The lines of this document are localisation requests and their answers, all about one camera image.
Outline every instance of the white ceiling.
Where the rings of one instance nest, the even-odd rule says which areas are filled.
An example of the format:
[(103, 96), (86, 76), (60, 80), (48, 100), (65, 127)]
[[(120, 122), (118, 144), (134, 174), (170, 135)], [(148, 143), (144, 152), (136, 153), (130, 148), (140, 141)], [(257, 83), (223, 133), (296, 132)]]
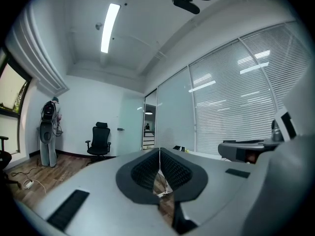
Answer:
[[(211, 10), (218, 0), (194, 0), (201, 10)], [(162, 53), (178, 40), (171, 38), (195, 15), (175, 7), (171, 0), (56, 0), (64, 3), (65, 35), (72, 55), (73, 67), (97, 69), (127, 77), (142, 76), (151, 68), (153, 59), (167, 58)], [(120, 4), (109, 53), (100, 51), (102, 28), (95, 29), (97, 22), (104, 23), (110, 3)]]

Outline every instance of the white cable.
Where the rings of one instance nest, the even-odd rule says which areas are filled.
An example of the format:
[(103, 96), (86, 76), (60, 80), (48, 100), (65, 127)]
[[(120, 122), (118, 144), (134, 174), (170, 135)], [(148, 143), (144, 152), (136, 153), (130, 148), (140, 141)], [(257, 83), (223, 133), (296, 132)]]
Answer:
[(43, 186), (43, 188), (44, 188), (44, 190), (45, 190), (45, 194), (47, 194), (45, 186), (42, 185), (41, 182), (38, 181), (38, 180), (26, 179), (26, 180), (23, 182), (23, 184), (22, 184), (23, 189), (27, 189), (26, 187), (24, 187), (24, 184), (25, 184), (26, 181), (35, 181), (35, 182), (38, 182), (41, 186)]

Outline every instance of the chair armrest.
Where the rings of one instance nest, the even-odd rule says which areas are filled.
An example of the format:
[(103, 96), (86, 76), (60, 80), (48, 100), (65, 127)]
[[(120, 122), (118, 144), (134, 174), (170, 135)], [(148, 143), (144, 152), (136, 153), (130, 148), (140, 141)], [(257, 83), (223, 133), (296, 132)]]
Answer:
[(90, 148), (90, 141), (85, 141), (88, 144), (88, 149)]

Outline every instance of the window blind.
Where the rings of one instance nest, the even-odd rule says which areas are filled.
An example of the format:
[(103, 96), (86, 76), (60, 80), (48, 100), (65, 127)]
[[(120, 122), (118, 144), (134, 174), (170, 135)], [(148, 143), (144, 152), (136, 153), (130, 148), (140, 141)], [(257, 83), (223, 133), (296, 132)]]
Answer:
[(261, 71), (264, 65), (259, 66), (236, 40), (189, 66), (197, 152), (218, 154), (223, 140), (270, 137), (275, 106)]
[(265, 53), (258, 62), (268, 63), (263, 69), (275, 93), (278, 109), (281, 109), (283, 97), (310, 65), (310, 54), (285, 25), (254, 32), (241, 39), (254, 54)]
[(194, 150), (194, 115), (189, 70), (186, 68), (158, 87), (157, 147)]

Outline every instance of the window frame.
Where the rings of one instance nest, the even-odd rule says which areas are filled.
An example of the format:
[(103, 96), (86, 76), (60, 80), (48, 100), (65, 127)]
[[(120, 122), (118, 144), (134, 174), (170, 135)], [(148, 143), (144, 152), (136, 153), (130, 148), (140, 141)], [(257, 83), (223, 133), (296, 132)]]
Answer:
[(12, 54), (8, 51), (8, 49), (5, 46), (2, 47), (2, 50), (4, 52), (5, 58), (4, 58), (3, 62), (2, 62), (2, 64), (0, 64), (0, 78), (1, 78), (1, 76), (3, 74), (3, 71), (4, 71), (5, 67), (6, 67), (6, 65), (9, 64), (11, 66), (11, 68), (26, 81), (25, 89), (23, 91), (22, 98), (21, 98), (20, 105), (19, 105), (19, 112), (16, 113), (13, 110), (7, 110), (7, 109), (0, 108), (0, 115), (17, 118), (17, 120), (18, 120), (18, 128), (17, 128), (17, 145), (18, 145), (18, 149), (17, 149), (16, 153), (20, 153), (20, 120), (21, 120), (21, 112), (22, 112), (22, 108), (23, 108), (25, 95), (26, 95), (26, 93), (28, 91), (28, 88), (29, 88), (30, 82), (32, 80), (32, 77), (18, 64), (18, 62), (14, 59)]

